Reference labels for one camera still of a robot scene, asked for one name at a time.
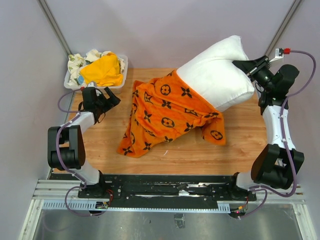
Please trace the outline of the white pillow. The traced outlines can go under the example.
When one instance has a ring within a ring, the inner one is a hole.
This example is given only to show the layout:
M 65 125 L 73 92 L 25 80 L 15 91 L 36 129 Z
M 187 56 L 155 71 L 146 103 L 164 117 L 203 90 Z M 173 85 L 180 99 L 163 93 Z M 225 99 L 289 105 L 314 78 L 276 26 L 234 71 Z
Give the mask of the white pillow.
M 177 69 L 177 75 L 215 109 L 228 108 L 249 100 L 255 93 L 253 84 L 233 61 L 247 61 L 241 37 L 232 35 Z

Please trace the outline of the orange monogram pillowcase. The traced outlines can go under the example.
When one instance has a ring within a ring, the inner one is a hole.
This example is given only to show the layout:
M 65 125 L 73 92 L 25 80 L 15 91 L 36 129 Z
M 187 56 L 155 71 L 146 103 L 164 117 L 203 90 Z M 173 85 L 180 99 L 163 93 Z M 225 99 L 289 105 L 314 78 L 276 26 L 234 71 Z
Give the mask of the orange monogram pillowcase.
M 136 80 L 132 89 L 130 118 L 117 148 L 123 156 L 139 158 L 160 143 L 200 128 L 202 138 L 225 145 L 223 114 L 185 83 L 174 70 L 149 82 Z

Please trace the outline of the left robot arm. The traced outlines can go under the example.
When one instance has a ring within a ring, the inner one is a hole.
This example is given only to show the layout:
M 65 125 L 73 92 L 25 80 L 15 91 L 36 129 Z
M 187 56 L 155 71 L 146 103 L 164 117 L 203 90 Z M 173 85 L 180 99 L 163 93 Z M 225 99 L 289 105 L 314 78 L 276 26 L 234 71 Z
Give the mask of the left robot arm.
M 66 171 L 80 180 L 79 189 L 92 198 L 102 198 L 112 194 L 102 172 L 88 162 L 83 133 L 106 113 L 116 107 L 121 100 L 105 87 L 82 87 L 82 102 L 73 113 L 74 117 L 60 126 L 50 127 L 47 131 L 47 162 L 52 169 Z

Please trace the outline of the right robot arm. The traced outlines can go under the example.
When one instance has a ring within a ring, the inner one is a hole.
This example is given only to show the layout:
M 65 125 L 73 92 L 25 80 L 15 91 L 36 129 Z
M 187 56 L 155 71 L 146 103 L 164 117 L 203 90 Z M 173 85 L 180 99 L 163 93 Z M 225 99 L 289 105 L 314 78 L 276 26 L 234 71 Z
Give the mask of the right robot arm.
M 276 73 L 270 71 L 270 60 L 262 56 L 255 60 L 234 60 L 233 65 L 244 72 L 252 82 L 263 90 L 258 99 L 260 114 L 267 133 L 267 145 L 252 164 L 248 173 L 235 173 L 235 182 L 226 188 L 232 200 L 240 199 L 245 190 L 257 191 L 259 188 L 282 197 L 292 196 L 297 187 L 297 173 L 304 163 L 305 156 L 296 150 L 288 125 L 288 92 L 299 75 L 299 70 L 285 64 Z

